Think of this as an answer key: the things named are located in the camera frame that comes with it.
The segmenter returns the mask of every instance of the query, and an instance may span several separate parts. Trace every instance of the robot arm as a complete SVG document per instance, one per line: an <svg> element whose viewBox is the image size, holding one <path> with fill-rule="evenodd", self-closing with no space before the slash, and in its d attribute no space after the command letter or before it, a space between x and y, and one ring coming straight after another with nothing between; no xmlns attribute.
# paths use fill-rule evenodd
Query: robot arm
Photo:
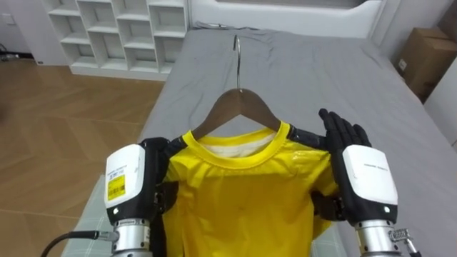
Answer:
<svg viewBox="0 0 457 257"><path fill-rule="evenodd" d="M164 138L148 138L119 149L106 160L104 201L119 236L112 244L113 257L152 257L151 224L157 224L154 219L163 208L157 185L168 168L163 153L167 145Z"/></svg>
<svg viewBox="0 0 457 257"><path fill-rule="evenodd" d="M398 195L386 155L371 148L366 132L325 109L319 116L326 128L326 145L331 154L338 197L313 192L318 214L328 220L347 220L359 238L362 256L400 256L397 242L408 246L411 256L420 253L412 245L408 231L394 230Z"/></svg>

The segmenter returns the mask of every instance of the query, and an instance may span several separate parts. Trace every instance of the white shelf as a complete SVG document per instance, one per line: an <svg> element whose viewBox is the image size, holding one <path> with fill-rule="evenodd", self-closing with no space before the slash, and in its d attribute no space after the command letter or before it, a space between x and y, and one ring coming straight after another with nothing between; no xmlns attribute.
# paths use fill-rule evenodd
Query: white shelf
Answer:
<svg viewBox="0 0 457 257"><path fill-rule="evenodd" d="M184 26L158 26L154 31L154 36L184 38L186 28Z"/></svg>
<svg viewBox="0 0 457 257"><path fill-rule="evenodd" d="M108 59L105 64L101 66L102 69L115 69L115 70L127 70L126 59Z"/></svg>
<svg viewBox="0 0 457 257"><path fill-rule="evenodd" d="M86 67L86 68L98 68L94 57L81 56L73 64L72 67Z"/></svg>
<svg viewBox="0 0 457 257"><path fill-rule="evenodd" d="M100 33L115 33L119 31L115 23L110 21L98 21L93 26L87 29L89 32L100 32Z"/></svg>
<svg viewBox="0 0 457 257"><path fill-rule="evenodd" d="M117 16L117 19L128 21L149 21L147 10L127 9L124 13Z"/></svg>
<svg viewBox="0 0 457 257"><path fill-rule="evenodd" d="M136 61L131 67L131 71L159 72L155 61Z"/></svg>
<svg viewBox="0 0 457 257"><path fill-rule="evenodd" d="M73 74L165 81L188 0L40 0Z"/></svg>
<svg viewBox="0 0 457 257"><path fill-rule="evenodd" d="M76 5L62 4L54 10L50 11L49 14L61 16L79 16L79 10Z"/></svg>
<svg viewBox="0 0 457 257"><path fill-rule="evenodd" d="M173 68L173 63L164 63L160 68L160 73L170 74L171 68Z"/></svg>
<svg viewBox="0 0 457 257"><path fill-rule="evenodd" d="M90 44L85 32L74 32L60 41L63 44Z"/></svg>
<svg viewBox="0 0 457 257"><path fill-rule="evenodd" d="M131 49L149 49L154 50L154 44L152 43L152 38L136 36L130 38L129 41L124 45L125 48Z"/></svg>
<svg viewBox="0 0 457 257"><path fill-rule="evenodd" d="M174 1L174 0L157 0L150 1L148 3L150 6L159 6L159 7L177 7L184 8L183 1Z"/></svg>

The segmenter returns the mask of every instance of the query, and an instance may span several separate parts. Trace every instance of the wooden hanger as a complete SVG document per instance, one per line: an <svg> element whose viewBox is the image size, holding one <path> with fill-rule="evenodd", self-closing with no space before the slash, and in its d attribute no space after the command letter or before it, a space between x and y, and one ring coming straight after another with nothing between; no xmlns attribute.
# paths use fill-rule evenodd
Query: wooden hanger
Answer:
<svg viewBox="0 0 457 257"><path fill-rule="evenodd" d="M240 87L241 50L238 36L235 36L233 49L238 49L236 89L228 90L217 99L203 123L192 131L196 140L208 135L238 115L245 116L276 132L281 126L281 121L274 116L258 94Z"/></svg>

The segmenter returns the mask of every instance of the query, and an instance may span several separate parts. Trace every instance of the white wall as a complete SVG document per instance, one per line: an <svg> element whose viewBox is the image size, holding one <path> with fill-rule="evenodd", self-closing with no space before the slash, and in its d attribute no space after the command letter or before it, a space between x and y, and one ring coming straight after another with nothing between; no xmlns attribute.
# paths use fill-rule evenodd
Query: white wall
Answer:
<svg viewBox="0 0 457 257"><path fill-rule="evenodd" d="M444 15L453 0L401 0L381 50L396 58L414 27L431 28Z"/></svg>
<svg viewBox="0 0 457 257"><path fill-rule="evenodd" d="M11 11L6 0L0 0L0 14L10 14ZM30 49L17 25L8 25L0 17L0 44L8 51L30 53Z"/></svg>
<svg viewBox="0 0 457 257"><path fill-rule="evenodd" d="M57 40L41 0L0 0L9 5L35 61L43 65L66 65L64 52Z"/></svg>
<svg viewBox="0 0 457 257"><path fill-rule="evenodd" d="M450 145L457 141L457 59L423 105Z"/></svg>

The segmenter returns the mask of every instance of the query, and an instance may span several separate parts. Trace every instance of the yellow label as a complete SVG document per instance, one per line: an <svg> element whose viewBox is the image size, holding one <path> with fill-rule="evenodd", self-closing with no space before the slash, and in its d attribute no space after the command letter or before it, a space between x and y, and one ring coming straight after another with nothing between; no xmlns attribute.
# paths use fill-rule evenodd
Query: yellow label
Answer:
<svg viewBox="0 0 457 257"><path fill-rule="evenodd" d="M125 175L113 178L108 182L108 200L113 200L126 194L126 177Z"/></svg>

